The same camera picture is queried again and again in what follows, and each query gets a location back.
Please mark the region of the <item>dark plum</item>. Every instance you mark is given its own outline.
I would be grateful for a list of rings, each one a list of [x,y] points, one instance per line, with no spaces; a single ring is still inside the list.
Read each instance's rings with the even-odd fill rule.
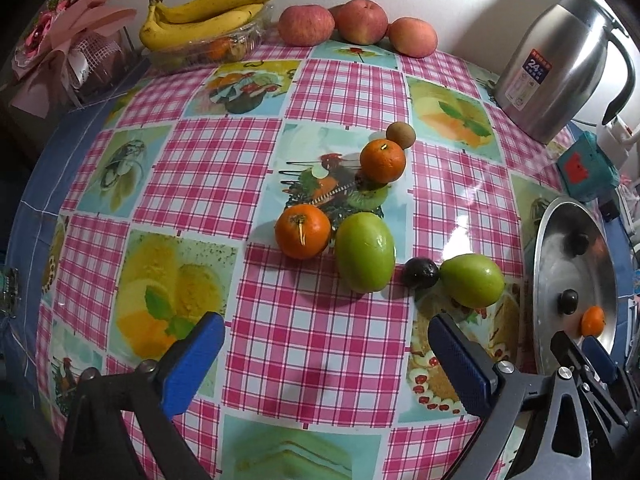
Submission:
[[[584,232],[574,231],[567,237],[567,253],[572,257],[582,256],[589,248],[589,236]]]
[[[411,258],[402,267],[400,279],[408,288],[431,288],[439,280],[439,267],[430,258]]]
[[[564,289],[558,296],[556,305],[562,315],[572,315],[578,307],[579,295],[575,289]]]

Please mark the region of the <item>green fruit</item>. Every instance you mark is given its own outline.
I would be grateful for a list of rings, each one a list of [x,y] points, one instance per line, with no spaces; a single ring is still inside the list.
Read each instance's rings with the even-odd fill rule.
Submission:
[[[473,310],[485,309],[498,301],[506,281],[500,268],[479,254],[463,254],[444,261],[439,279],[446,294]]]
[[[386,223],[372,212],[346,218],[335,235],[337,272],[356,294],[379,292],[395,271],[395,242]]]

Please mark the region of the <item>orange mandarin with stem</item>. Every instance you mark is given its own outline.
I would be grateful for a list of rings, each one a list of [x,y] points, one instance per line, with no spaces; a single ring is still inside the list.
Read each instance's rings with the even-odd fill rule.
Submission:
[[[329,245],[331,222],[314,205],[294,205],[280,214],[274,225],[274,238],[286,256],[296,260],[312,259]]]

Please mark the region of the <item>large steel bowl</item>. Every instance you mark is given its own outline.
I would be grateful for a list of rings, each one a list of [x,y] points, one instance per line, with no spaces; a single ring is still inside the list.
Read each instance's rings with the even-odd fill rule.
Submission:
[[[536,198],[529,206],[528,220],[533,232],[526,245],[526,258],[536,371],[548,374],[558,366],[550,349],[551,338],[558,330],[564,330],[576,344],[582,343],[580,319],[592,306],[601,307],[605,313],[606,325],[598,341],[615,362],[623,362],[627,327],[622,317],[622,277],[615,270],[602,223],[585,205],[567,196]],[[574,231],[586,233],[590,245],[582,256],[572,258],[566,241]],[[572,315],[562,315],[556,302],[568,288],[578,292],[579,304]]]

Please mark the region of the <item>dark plum in bowl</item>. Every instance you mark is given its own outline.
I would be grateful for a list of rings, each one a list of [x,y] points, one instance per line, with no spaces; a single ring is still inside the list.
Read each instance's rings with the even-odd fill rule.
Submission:
[[[567,237],[567,253],[572,257],[582,256],[589,248],[589,236],[584,232],[574,231]]]

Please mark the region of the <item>teal toy box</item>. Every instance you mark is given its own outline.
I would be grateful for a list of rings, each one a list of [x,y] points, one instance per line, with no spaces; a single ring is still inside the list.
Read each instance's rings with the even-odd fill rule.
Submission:
[[[558,159],[567,193],[588,203],[620,185],[620,174],[597,144],[597,137],[584,132]]]

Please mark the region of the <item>pink checked fruit tablecloth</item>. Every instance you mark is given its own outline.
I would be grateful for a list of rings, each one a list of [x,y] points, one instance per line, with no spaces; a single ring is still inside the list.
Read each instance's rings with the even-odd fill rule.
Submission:
[[[484,70],[330,41],[276,40],[247,60],[163,76],[139,67],[56,129],[18,206],[9,263],[21,298],[1,324],[10,377],[62,432],[86,367],[112,374],[161,356],[217,310],[226,341],[180,434],[217,479],[438,479],[477,420],[426,339],[438,289],[398,281],[358,296],[334,252],[280,252],[283,209],[333,223],[368,210],[395,260],[491,258],[500,300],[459,324],[518,358],[529,206],[564,184],[566,128],[540,145],[488,98]],[[408,122],[406,168],[379,184],[362,149]]]

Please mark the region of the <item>brown kiwi fruit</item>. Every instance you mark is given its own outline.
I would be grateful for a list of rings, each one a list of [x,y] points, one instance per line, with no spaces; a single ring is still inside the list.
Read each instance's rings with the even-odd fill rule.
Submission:
[[[416,142],[416,132],[408,122],[392,122],[385,131],[387,140],[398,144],[403,150],[408,150]]]

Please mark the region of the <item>stainless steel thermos jug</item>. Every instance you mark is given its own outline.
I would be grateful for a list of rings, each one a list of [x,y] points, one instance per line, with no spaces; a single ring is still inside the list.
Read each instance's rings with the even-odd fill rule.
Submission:
[[[596,0],[560,0],[527,29],[495,85],[495,101],[530,138],[547,144],[591,98],[614,44],[627,75],[602,117],[612,122],[636,85],[634,62],[616,29],[624,28]]]

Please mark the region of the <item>clear plastic fruit tray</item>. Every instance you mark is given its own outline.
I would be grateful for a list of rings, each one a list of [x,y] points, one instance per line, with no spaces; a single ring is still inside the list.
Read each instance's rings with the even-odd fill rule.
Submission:
[[[273,5],[266,4],[250,22],[225,35],[151,52],[148,59],[164,74],[240,62],[264,42],[272,24],[272,10]]]

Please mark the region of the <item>red apple right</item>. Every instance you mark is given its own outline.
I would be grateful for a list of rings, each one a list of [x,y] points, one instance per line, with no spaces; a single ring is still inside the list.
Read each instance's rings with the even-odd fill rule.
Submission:
[[[427,58],[438,45],[436,30],[420,18],[398,18],[388,26],[387,36],[397,52],[410,58]]]

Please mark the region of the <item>pink flower bouquet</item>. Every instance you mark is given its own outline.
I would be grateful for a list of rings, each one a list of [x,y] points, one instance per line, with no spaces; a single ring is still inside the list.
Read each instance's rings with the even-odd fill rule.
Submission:
[[[72,83],[67,58],[85,34],[112,38],[128,26],[137,11],[109,6],[107,0],[54,0],[30,26],[11,61],[17,94],[10,105],[45,118],[53,105],[65,100]]]

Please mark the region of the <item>yellow banana bunch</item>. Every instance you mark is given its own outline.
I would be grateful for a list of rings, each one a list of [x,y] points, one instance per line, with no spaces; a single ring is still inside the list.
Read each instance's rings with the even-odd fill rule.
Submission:
[[[149,0],[139,39],[156,52],[224,36],[254,21],[270,1],[191,0],[168,6],[164,0]]]

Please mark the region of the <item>red apple middle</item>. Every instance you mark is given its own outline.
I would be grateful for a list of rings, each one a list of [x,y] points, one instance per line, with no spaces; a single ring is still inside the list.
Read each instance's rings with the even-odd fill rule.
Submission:
[[[350,0],[329,8],[340,36],[352,44],[376,44],[387,32],[388,17],[372,0]]]

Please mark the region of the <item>red apple left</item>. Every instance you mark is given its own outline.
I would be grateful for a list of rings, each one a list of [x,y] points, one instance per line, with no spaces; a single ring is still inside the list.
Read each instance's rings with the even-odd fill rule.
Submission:
[[[334,31],[331,12],[318,4],[289,6],[280,15],[278,32],[285,44],[292,47],[314,47],[328,40]]]

